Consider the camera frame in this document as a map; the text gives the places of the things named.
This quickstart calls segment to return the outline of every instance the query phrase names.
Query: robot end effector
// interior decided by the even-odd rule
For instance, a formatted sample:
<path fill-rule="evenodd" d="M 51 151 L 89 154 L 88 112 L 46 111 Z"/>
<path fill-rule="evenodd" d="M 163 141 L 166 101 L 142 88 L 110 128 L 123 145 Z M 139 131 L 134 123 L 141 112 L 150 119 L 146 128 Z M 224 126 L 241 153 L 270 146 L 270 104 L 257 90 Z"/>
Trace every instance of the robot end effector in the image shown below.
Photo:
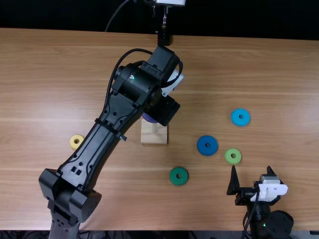
<path fill-rule="evenodd" d="M 247 223 L 250 224 L 252 239 L 287 239 L 294 225 L 293 217 L 284 211 L 270 210 L 270 206 L 277 203 L 287 191 L 287 185 L 270 166 L 267 167 L 267 174 L 262 174 L 253 187 L 240 187 L 233 166 L 227 195 L 236 195 L 236 206 L 247 207 Z"/>

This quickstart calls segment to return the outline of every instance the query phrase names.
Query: plastic ring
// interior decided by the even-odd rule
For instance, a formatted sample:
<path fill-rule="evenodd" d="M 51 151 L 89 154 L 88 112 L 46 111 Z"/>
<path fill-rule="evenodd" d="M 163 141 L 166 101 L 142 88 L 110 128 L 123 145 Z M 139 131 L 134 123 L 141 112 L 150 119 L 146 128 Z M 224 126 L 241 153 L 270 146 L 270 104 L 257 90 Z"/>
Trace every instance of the plastic ring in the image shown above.
<path fill-rule="evenodd" d="M 225 159 L 229 164 L 238 164 L 241 161 L 241 153 L 236 148 L 230 148 L 225 152 Z"/>
<path fill-rule="evenodd" d="M 182 167 L 173 168 L 169 174 L 169 179 L 175 186 L 182 186 L 188 182 L 188 171 Z"/>
<path fill-rule="evenodd" d="M 209 135 L 202 136 L 197 141 L 198 151 L 205 156 L 212 156 L 218 150 L 217 140 Z"/>
<path fill-rule="evenodd" d="M 81 145 L 83 140 L 84 140 L 84 137 L 79 135 L 79 134 L 76 134 L 76 135 L 72 136 L 70 138 L 70 146 L 71 146 L 71 148 L 73 150 L 76 150 Z"/>
<path fill-rule="evenodd" d="M 236 109 L 231 114 L 231 121 L 236 126 L 246 126 L 250 122 L 250 114 L 245 109 Z"/>
<path fill-rule="evenodd" d="M 157 121 L 155 119 L 153 119 L 152 117 L 150 117 L 148 114 L 143 113 L 142 114 L 143 119 L 145 119 L 147 122 L 149 123 L 157 123 Z"/>

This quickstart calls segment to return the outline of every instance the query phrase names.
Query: yellow ring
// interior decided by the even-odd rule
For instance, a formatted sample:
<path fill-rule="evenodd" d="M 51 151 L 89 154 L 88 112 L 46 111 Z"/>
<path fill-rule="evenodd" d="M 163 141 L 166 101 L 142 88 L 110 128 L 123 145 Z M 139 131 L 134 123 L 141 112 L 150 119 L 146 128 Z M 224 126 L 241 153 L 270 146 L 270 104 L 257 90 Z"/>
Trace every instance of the yellow ring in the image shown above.
<path fill-rule="evenodd" d="M 76 150 L 81 145 L 83 140 L 84 140 L 84 137 L 79 135 L 79 134 L 76 134 L 76 135 L 72 136 L 70 138 L 70 146 L 71 146 L 71 148 L 73 150 Z"/>

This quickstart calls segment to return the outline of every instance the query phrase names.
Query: dark green ring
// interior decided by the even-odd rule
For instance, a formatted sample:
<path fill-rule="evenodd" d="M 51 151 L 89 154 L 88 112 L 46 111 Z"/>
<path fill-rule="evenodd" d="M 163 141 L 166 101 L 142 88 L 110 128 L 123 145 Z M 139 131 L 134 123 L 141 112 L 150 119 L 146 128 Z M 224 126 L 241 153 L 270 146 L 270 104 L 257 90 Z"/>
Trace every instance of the dark green ring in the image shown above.
<path fill-rule="evenodd" d="M 182 186 L 188 182 L 188 171 L 182 167 L 173 168 L 169 174 L 169 179 L 175 186 Z"/>

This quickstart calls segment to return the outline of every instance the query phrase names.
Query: blue ring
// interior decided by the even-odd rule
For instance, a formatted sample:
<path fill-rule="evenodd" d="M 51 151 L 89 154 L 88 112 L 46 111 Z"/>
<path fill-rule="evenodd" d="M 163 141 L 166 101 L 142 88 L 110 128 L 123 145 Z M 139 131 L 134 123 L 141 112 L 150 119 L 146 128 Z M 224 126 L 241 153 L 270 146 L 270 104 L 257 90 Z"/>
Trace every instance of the blue ring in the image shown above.
<path fill-rule="evenodd" d="M 209 135 L 202 136 L 197 141 L 198 151 L 205 156 L 212 156 L 218 150 L 217 140 Z"/>
<path fill-rule="evenodd" d="M 231 113 L 231 121 L 236 126 L 246 126 L 250 122 L 250 114 L 245 109 L 236 109 Z"/>
<path fill-rule="evenodd" d="M 152 117 L 150 117 L 148 114 L 143 113 L 142 114 L 143 119 L 145 119 L 147 122 L 149 123 L 157 123 L 157 121 L 155 119 L 153 119 Z"/>

